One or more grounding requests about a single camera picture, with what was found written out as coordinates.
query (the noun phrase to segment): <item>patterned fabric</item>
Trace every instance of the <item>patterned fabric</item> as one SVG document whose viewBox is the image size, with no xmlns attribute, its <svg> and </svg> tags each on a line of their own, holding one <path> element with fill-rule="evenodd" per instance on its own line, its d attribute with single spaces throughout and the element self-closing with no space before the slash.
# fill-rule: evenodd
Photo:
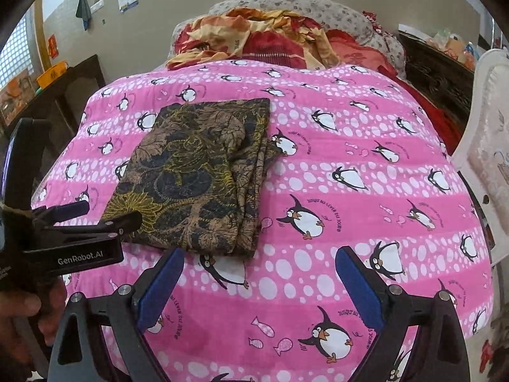
<svg viewBox="0 0 509 382">
<path fill-rule="evenodd" d="M 96 223 L 149 130 L 148 115 L 184 98 L 270 99 L 268 136 L 283 156 L 261 189 L 253 259 L 187 255 L 161 317 L 145 334 L 171 380 L 348 380 L 376 334 L 338 279 L 334 258 L 344 245 L 410 294 L 452 294 L 465 337 L 488 323 L 493 288 L 480 221 L 436 131 L 404 89 L 352 65 L 204 66 L 121 78 L 94 94 L 33 202 L 86 199 L 90 212 L 65 224 Z M 69 294 L 110 294 L 160 257 L 151 247 L 123 249 L 123 262 L 67 277 Z M 314 335 L 323 322 L 344 329 L 324 329 L 327 350 L 306 344 L 319 343 Z M 414 337 L 410 328 L 403 352 Z M 109 328 L 105 340 L 122 367 Z"/>
<path fill-rule="evenodd" d="M 279 149 L 267 144 L 269 99 L 162 108 L 134 150 L 103 218 L 139 211 L 134 242 L 250 258 L 260 187 Z"/>
</svg>

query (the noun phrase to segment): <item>folded cloth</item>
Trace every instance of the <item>folded cloth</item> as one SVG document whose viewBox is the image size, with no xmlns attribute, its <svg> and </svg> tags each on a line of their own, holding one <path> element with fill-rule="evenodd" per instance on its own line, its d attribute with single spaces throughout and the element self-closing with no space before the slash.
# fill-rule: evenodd
<svg viewBox="0 0 509 382">
<path fill-rule="evenodd" d="M 103 219 L 138 210 L 139 244 L 252 257 L 261 184 L 280 152 L 266 135 L 269 105 L 252 99 L 162 108 Z"/>
</svg>

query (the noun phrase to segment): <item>towel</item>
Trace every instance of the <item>towel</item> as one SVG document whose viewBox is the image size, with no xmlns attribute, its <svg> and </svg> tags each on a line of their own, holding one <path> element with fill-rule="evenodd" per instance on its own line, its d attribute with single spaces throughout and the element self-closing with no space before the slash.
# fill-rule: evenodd
<svg viewBox="0 0 509 382">
<path fill-rule="evenodd" d="M 85 30 L 88 29 L 90 25 L 90 20 L 92 19 L 92 13 L 90 12 L 90 7 L 88 5 L 87 0 L 79 0 L 78 8 L 76 9 L 76 17 L 83 19 L 83 28 Z"/>
</svg>

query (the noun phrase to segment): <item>pink quilt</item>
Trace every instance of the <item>pink quilt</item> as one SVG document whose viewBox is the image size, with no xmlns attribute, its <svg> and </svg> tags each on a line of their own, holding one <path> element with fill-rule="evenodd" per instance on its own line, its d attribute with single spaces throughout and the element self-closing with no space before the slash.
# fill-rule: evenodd
<svg viewBox="0 0 509 382">
<path fill-rule="evenodd" d="M 269 136 L 284 156 L 264 183 L 258 250 L 245 264 L 187 256 L 146 333 L 171 380 L 348 380 L 375 334 L 335 272 L 343 245 L 409 293 L 446 289 L 465 337 L 486 325 L 490 262 L 467 189 L 413 98 L 362 67 L 233 60 L 121 78 L 90 98 L 33 205 L 87 200 L 89 214 L 65 224 L 94 224 L 161 107 L 260 97 L 271 100 Z M 135 244 L 124 254 L 118 265 L 65 277 L 69 294 L 109 294 L 160 257 Z M 123 368 L 111 331 L 105 337 Z"/>
</svg>

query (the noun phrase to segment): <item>wall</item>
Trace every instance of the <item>wall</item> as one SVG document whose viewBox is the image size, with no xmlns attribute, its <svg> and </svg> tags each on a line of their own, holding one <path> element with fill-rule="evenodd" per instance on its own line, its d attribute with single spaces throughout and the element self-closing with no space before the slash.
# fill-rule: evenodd
<svg viewBox="0 0 509 382">
<path fill-rule="evenodd" d="M 204 14 L 222 0 L 138 0 L 139 5 L 120 13 L 117 0 L 93 14 L 90 30 L 75 18 L 78 0 L 65 0 L 44 23 L 45 35 L 55 33 L 60 56 L 74 65 L 97 53 L 106 81 L 142 73 L 161 65 L 167 56 L 174 26 Z M 465 39 L 477 41 L 479 14 L 465 0 L 334 0 L 358 11 L 373 11 L 380 23 L 397 30 L 403 23 L 434 35 L 449 27 Z"/>
</svg>

